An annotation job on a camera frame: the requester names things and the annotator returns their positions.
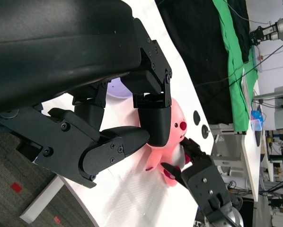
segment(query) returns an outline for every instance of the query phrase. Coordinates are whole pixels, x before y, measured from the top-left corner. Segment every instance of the white table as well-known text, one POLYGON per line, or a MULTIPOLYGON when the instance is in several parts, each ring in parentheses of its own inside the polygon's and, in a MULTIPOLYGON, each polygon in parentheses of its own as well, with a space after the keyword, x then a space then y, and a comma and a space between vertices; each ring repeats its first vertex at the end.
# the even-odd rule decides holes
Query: white table
MULTIPOLYGON (((187 121, 186 137, 192 138, 202 151, 210 154, 213 136, 204 139, 203 124, 209 127, 186 66, 174 47, 154 0, 126 0, 133 16, 144 24, 152 40, 162 48, 173 72, 171 95, 183 109, 187 121), (201 121, 194 124, 193 112, 197 110, 201 121)), ((45 103, 51 107, 72 109, 72 97, 65 94, 45 103)), ((119 100, 107 97, 101 130, 139 125, 137 110, 131 98, 119 100)), ((98 174, 97 186, 88 189, 71 180, 62 178, 96 226, 101 227, 169 227, 191 226, 197 204, 187 189, 181 185, 167 187, 158 171, 145 172, 144 166, 150 149, 144 146, 125 160, 98 174)))
MULTIPOLYGON (((254 90, 259 94, 257 82, 254 86, 254 90)), ((248 99, 247 91, 245 91, 244 94, 246 99, 248 99)), ((242 153, 240 157, 214 157, 214 162, 217 166, 228 166, 243 169, 245 177, 247 177, 250 181, 254 201, 258 200, 261 143, 262 139, 258 147, 255 132, 252 130, 251 122, 249 121, 248 130, 245 132, 245 135, 242 135, 242 153)))

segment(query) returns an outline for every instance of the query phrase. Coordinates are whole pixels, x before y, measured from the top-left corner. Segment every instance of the black robotic finger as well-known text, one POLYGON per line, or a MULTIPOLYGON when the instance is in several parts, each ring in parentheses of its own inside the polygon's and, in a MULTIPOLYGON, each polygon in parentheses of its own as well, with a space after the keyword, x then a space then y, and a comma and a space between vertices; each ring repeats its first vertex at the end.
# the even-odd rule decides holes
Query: black robotic finger
POLYGON ((165 170, 167 170, 169 173, 171 173, 174 177, 175 177, 175 180, 177 182, 179 182, 182 186, 184 186, 186 188, 186 185, 183 181, 183 179, 181 178, 181 171, 178 170, 176 167, 168 164, 168 163, 161 163, 162 167, 165 168, 165 170))

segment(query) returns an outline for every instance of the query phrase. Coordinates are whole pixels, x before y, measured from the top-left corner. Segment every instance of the red mark on carpet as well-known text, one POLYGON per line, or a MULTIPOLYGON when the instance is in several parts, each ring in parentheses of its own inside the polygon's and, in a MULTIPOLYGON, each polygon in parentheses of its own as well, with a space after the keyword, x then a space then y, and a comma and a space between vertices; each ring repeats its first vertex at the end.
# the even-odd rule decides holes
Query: red mark on carpet
POLYGON ((11 186, 10 186, 10 188, 13 190, 13 191, 15 191, 16 193, 20 193, 21 191, 22 191, 22 187, 18 184, 18 183, 16 183, 16 182, 14 182, 11 186))
POLYGON ((54 221, 58 225, 61 223, 61 220, 57 216, 54 217, 54 221))

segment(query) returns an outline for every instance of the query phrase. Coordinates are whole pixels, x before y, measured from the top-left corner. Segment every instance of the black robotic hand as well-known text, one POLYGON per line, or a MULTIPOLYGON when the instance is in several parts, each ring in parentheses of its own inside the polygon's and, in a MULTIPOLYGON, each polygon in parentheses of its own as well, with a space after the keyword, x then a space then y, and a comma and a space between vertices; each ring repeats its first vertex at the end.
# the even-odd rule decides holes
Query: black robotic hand
POLYGON ((34 163, 94 187, 96 175, 145 143, 164 146, 171 68, 121 0, 0 1, 0 131, 34 163), (133 93, 140 127, 99 131, 107 83, 133 93), (74 112, 41 103, 73 95, 74 112))

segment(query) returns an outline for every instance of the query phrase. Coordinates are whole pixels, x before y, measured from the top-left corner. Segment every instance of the stuffed animal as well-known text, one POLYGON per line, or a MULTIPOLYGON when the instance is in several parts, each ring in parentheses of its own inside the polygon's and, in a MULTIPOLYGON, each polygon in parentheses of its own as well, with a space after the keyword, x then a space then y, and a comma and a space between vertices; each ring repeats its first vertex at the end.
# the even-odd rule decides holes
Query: stuffed animal
POLYGON ((146 171, 151 171, 157 168, 162 174, 165 182, 169 186, 175 186, 177 181, 174 180, 167 170, 162 166, 162 162, 169 163, 177 169, 181 169, 187 164, 190 159, 180 145, 187 132, 187 123, 182 109, 178 102, 172 98, 171 106, 171 129, 167 144, 164 147, 152 147, 151 154, 146 163, 146 171))

